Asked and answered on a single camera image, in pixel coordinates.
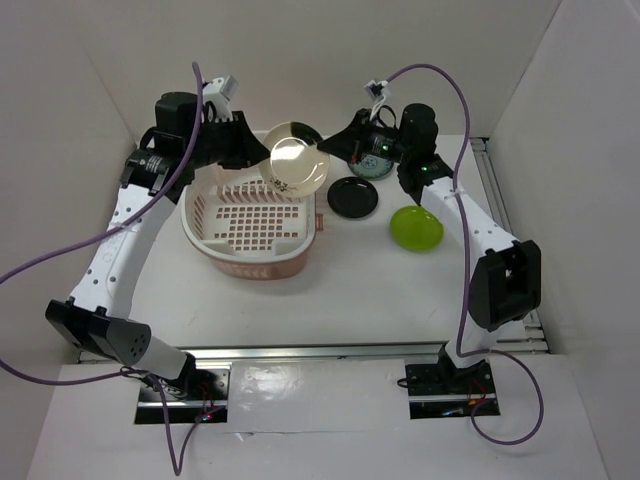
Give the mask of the blue floral patterned plate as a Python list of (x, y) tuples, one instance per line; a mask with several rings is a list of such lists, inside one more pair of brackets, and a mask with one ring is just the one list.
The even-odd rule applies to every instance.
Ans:
[(393, 171), (394, 163), (388, 159), (367, 155), (360, 162), (349, 163), (348, 167), (356, 177), (373, 181), (388, 176)]

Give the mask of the cream plate with black patch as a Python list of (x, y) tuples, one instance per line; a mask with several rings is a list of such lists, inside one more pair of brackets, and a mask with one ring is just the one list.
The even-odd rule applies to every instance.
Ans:
[(321, 141), (321, 135), (304, 123), (285, 122), (273, 127), (263, 140), (269, 151), (259, 163), (263, 181), (285, 198), (314, 194), (330, 169), (330, 156), (317, 148)]

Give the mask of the black glossy plate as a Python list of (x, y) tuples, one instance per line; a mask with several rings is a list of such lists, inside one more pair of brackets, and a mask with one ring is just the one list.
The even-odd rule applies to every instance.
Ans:
[(327, 202), (338, 216), (350, 220), (372, 214), (378, 206), (379, 195), (368, 181), (358, 177), (344, 177), (331, 184)]

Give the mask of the lime green plate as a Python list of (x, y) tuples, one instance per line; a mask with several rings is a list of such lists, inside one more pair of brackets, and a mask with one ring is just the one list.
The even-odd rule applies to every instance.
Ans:
[(400, 247), (412, 252), (427, 252), (444, 237), (444, 227), (430, 212), (419, 206), (398, 209), (391, 217), (390, 233)]

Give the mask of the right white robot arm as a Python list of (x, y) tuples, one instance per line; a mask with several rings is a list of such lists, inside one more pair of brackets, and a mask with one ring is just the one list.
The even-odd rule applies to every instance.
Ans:
[(434, 373), (407, 384), (433, 382), (447, 393), (464, 393), (507, 324), (538, 308), (541, 250), (534, 241), (520, 241), (504, 230), (469, 197), (437, 153), (437, 136), (434, 110), (413, 103), (404, 108), (398, 127), (379, 126), (369, 110), (361, 109), (318, 148), (352, 165), (367, 156), (397, 163), (403, 191), (463, 247), (464, 316), (457, 334), (440, 349)]

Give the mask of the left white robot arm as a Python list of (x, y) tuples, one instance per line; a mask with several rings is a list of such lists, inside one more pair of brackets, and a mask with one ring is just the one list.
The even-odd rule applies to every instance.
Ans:
[(127, 158), (116, 207), (114, 234), (100, 241), (79, 284), (65, 301), (49, 303), (45, 317), (72, 345), (123, 366), (150, 372), (176, 399), (214, 394), (217, 377), (196, 366), (193, 355), (154, 337), (130, 319), (132, 299), (155, 239), (198, 169), (217, 164), (243, 169), (266, 159), (268, 150), (228, 93), (206, 87), (203, 110), (194, 94), (164, 94), (156, 124)]

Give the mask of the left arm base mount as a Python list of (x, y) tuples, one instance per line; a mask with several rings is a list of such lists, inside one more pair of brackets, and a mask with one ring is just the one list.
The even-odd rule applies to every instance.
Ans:
[[(171, 424), (193, 424), (203, 415), (204, 424), (224, 424), (228, 421), (228, 394), (231, 366), (212, 364), (208, 371), (213, 380), (200, 382), (188, 393), (179, 393), (164, 380), (160, 380), (167, 401)], [(161, 394), (148, 378), (142, 380), (135, 403), (135, 425), (164, 423)]]

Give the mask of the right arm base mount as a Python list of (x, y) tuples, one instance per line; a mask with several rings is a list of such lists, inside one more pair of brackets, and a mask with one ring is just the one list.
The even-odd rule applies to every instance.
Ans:
[(407, 364), (405, 376), (396, 381), (408, 394), (412, 420), (498, 416), (500, 407), (487, 362), (473, 367), (469, 374), (446, 380), (436, 364)]

